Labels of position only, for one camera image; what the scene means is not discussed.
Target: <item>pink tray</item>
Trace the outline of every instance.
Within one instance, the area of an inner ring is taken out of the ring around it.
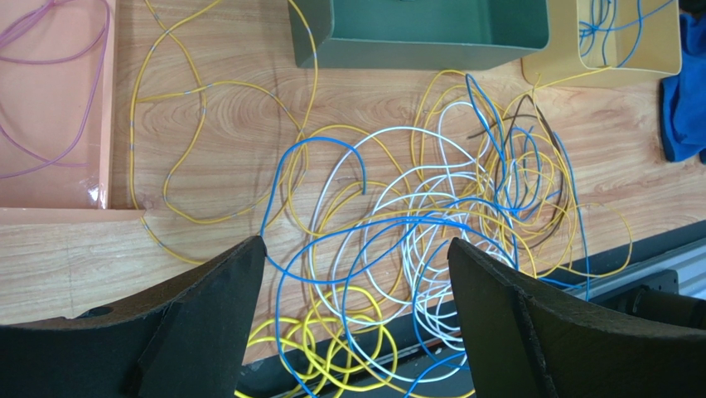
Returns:
[[[0,30],[45,0],[0,2]],[[0,179],[0,224],[119,221],[143,211],[110,211],[109,187],[113,127],[116,0],[108,0],[111,25],[103,72],[88,123],[79,144],[61,161],[88,167],[49,166]],[[5,57],[28,60],[77,53],[99,33],[104,4],[75,0],[54,7],[30,32],[0,50]],[[83,118],[101,55],[102,42],[63,64],[18,65],[0,61],[0,124],[23,146],[54,158],[74,140]],[[0,137],[0,174],[41,164]]]

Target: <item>dark green container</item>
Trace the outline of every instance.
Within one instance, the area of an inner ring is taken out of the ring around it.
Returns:
[[[547,0],[295,0],[323,68],[484,70],[542,50]],[[289,7],[297,65],[314,65]]]

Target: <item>blue cloth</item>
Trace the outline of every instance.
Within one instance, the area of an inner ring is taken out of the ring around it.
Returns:
[[[670,162],[706,163],[706,18],[680,17],[682,70],[662,80],[662,144]]]

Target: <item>wooden table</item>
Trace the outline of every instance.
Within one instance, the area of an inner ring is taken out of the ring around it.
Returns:
[[[174,23],[204,7],[207,0],[156,2],[162,20]],[[114,143],[113,207],[128,208],[128,105],[138,68],[161,33],[145,5],[121,2],[118,15],[118,68]],[[191,50],[205,81],[239,79],[279,95],[301,118],[312,88],[312,72],[293,64],[287,4],[283,0],[224,2],[186,25],[177,35]],[[430,71],[322,70],[310,129],[334,123],[375,131],[411,124]],[[512,62],[477,72],[486,91],[500,104],[529,88]],[[452,78],[445,80],[451,84]],[[150,64],[141,95],[188,90],[194,85],[183,55],[173,42],[161,45]],[[616,90],[546,89],[539,102],[561,134],[576,172],[579,198],[615,207],[630,222],[636,239],[706,219],[706,167],[694,160],[669,164],[659,139],[657,84]],[[196,216],[222,216],[248,206],[270,187],[276,162],[296,131],[266,95],[238,88],[209,92],[205,133],[172,180],[172,200]],[[152,228],[172,248],[207,259],[257,233],[262,209],[216,226],[196,226],[170,212],[162,202],[162,180],[186,148],[199,111],[195,96],[138,106],[138,200]],[[468,121],[452,118],[446,135],[463,140]],[[351,142],[351,133],[337,133]],[[408,162],[409,136],[388,141]],[[312,200],[341,155],[337,148],[316,151],[312,170],[297,191],[299,211],[311,214]],[[369,173],[394,176],[384,158],[366,158]],[[355,164],[344,176],[359,177]],[[362,214],[366,203],[349,210]],[[602,208],[586,212],[591,253],[624,245],[620,219]],[[270,253],[284,256],[301,247],[303,234],[286,217],[268,234]],[[0,322],[19,323],[85,310],[135,294],[189,269],[166,255],[139,222],[88,225],[0,226]],[[280,275],[267,267],[255,323],[272,316]],[[290,281],[284,312],[301,313],[302,288]],[[274,353],[250,349],[246,361]]]

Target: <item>beige container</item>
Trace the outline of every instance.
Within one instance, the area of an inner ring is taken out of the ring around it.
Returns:
[[[98,90],[84,135],[62,162],[88,167],[50,166],[20,177],[0,179],[0,225],[46,224],[138,219],[142,210],[110,210],[113,133],[115,15],[110,28]],[[46,0],[0,2],[0,30]],[[2,49],[11,58],[45,60],[76,53],[104,25],[104,4],[77,0],[56,7],[23,38]],[[69,146],[83,119],[102,43],[81,58],[64,64],[28,66],[0,61],[0,123],[7,133],[36,153],[53,158]],[[0,137],[0,173],[35,166]]]
[[[642,15],[664,6],[666,1],[643,0]],[[615,27],[637,19],[636,0],[618,2]],[[604,66],[603,33],[596,34],[596,44],[587,56],[582,58],[582,49],[579,48],[579,22],[590,20],[590,0],[549,0],[549,45],[545,50],[522,59],[525,79],[530,84],[538,80],[540,84],[547,84],[600,70]],[[630,54],[638,30],[638,24],[634,24],[610,33],[606,43],[608,65],[616,66]],[[623,67],[566,80],[557,85],[618,87],[663,79],[680,71],[679,4],[673,1],[644,19],[640,45]]]

